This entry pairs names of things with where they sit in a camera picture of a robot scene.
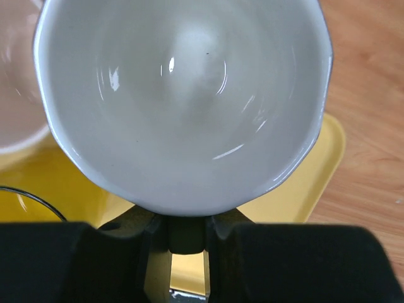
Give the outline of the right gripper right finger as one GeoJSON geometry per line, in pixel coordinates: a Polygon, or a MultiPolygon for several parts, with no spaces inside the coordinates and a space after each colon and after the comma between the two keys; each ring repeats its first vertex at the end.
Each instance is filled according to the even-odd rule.
{"type": "Polygon", "coordinates": [[[350,225],[206,220],[210,302],[402,302],[377,238],[350,225]]]}

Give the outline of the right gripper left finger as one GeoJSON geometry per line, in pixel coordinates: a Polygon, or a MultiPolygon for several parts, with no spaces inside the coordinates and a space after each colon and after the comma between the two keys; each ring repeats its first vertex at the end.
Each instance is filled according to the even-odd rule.
{"type": "Polygon", "coordinates": [[[168,302],[165,219],[137,206],[85,222],[1,225],[2,302],[168,302]]]}

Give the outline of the yellow cup black handle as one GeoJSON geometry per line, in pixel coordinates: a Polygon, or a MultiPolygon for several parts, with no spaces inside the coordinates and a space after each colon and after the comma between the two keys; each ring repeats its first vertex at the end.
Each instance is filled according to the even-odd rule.
{"type": "Polygon", "coordinates": [[[21,189],[1,186],[1,223],[14,222],[67,222],[67,219],[44,199],[21,189]]]}

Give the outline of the white cup green handle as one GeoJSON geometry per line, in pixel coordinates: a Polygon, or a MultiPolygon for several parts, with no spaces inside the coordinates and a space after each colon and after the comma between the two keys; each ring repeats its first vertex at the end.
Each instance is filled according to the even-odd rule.
{"type": "Polygon", "coordinates": [[[318,1],[45,1],[33,61],[70,161],[195,254],[312,150],[333,48],[318,1]]]}

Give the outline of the pink translucent cup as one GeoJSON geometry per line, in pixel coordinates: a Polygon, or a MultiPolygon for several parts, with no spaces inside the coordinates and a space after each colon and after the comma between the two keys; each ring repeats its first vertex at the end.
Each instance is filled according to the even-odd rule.
{"type": "Polygon", "coordinates": [[[33,63],[43,1],[1,1],[1,169],[31,155],[49,135],[33,63]]]}

